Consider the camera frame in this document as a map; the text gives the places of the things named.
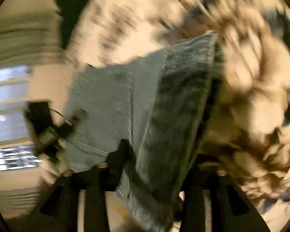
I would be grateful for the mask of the blue denim pants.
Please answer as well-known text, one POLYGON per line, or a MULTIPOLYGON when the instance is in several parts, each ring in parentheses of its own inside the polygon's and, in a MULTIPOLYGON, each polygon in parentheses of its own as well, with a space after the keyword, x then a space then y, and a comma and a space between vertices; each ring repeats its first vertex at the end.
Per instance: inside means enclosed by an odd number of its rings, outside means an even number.
POLYGON ((128 140, 133 161, 116 191, 143 230, 169 231, 222 69, 215 34, 180 40, 127 64, 87 66, 65 105, 65 115, 79 108, 88 114, 66 142, 68 166, 88 170, 128 140))

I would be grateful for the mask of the bright window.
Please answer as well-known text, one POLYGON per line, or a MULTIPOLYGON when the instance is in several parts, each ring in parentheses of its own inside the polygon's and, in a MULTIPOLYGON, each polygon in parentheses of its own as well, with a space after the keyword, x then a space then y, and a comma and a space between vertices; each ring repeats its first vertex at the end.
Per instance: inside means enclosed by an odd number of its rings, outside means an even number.
POLYGON ((33 155, 23 113, 30 77, 26 65, 0 69, 0 172, 35 168, 41 162, 33 155))

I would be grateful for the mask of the white brown patterned bedspread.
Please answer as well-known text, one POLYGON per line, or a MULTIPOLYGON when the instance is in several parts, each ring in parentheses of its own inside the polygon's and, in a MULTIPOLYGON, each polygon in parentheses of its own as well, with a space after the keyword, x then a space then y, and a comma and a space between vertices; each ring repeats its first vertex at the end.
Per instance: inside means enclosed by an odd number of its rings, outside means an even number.
POLYGON ((122 139, 116 192, 146 231, 169 231, 185 184, 211 231, 290 225, 290 10, 281 0, 89 0, 68 44, 66 144, 86 171, 122 139))

